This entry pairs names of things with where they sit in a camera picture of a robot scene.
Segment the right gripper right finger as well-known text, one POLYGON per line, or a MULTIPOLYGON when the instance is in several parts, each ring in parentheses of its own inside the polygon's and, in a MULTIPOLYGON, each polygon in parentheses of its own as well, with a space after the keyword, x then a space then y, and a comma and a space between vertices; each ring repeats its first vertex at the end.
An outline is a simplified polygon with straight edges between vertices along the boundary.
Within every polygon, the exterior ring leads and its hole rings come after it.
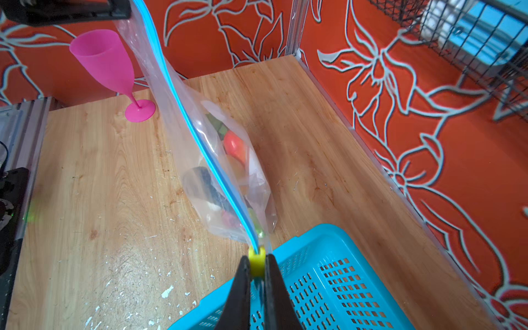
POLYGON ((302 329, 285 286, 279 265, 273 254, 265 258, 263 308, 265 329, 302 329))

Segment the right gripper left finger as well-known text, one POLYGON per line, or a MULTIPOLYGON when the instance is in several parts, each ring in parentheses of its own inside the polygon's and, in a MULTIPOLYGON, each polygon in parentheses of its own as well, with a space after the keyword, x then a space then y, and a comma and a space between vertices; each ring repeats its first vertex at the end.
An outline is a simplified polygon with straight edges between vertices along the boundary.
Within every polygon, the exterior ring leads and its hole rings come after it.
POLYGON ((247 256, 243 256, 215 330, 250 328, 251 280, 250 260, 247 256))

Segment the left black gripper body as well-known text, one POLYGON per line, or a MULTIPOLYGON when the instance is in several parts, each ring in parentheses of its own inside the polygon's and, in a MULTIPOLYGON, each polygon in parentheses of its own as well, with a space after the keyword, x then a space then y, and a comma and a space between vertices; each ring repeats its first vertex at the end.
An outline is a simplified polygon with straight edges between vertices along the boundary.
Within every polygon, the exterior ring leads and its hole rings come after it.
POLYGON ((1 0, 1 13, 10 21, 41 27, 127 20, 131 17, 131 4, 127 0, 1 0))

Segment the clear zip top bag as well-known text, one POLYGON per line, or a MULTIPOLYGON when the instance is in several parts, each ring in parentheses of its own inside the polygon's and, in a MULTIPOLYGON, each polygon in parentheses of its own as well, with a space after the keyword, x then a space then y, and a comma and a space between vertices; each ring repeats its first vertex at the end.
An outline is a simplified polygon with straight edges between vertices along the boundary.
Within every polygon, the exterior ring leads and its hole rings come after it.
POLYGON ((117 28, 133 51, 157 103, 177 172, 192 206, 213 235, 272 251, 277 223, 271 187, 246 130, 207 97, 187 86, 166 60, 144 1, 117 28), (226 154, 206 117, 213 114, 247 146, 243 166, 226 154))

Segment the red apple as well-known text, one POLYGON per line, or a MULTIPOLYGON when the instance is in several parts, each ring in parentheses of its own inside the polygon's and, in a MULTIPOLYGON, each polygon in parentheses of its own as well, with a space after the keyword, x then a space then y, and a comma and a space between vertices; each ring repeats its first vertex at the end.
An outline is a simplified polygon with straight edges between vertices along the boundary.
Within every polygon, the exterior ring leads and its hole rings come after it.
POLYGON ((237 136, 231 130, 228 130, 224 136, 223 144, 224 144, 224 149, 227 155, 235 158, 243 166, 246 165, 247 158, 248 158, 247 156, 248 147, 246 146, 246 143, 239 136, 237 136))

